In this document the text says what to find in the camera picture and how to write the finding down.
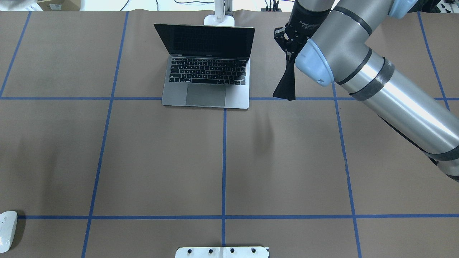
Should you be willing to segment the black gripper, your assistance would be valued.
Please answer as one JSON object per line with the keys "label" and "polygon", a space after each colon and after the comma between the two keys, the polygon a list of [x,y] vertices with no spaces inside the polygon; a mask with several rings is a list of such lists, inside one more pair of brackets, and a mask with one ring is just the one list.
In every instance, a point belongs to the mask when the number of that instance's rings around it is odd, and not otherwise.
{"label": "black gripper", "polygon": [[298,55],[330,11],[330,0],[294,0],[288,22],[274,29],[274,41],[287,58]]}

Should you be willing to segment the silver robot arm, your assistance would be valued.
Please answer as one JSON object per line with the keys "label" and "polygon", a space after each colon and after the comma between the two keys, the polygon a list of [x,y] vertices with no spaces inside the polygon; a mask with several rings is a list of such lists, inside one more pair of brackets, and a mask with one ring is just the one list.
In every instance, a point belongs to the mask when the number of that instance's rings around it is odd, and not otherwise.
{"label": "silver robot arm", "polygon": [[366,41],[387,18],[400,19],[416,0],[295,0],[274,30],[286,69],[273,96],[293,101],[295,69],[321,86],[337,83],[458,181],[459,121]]}

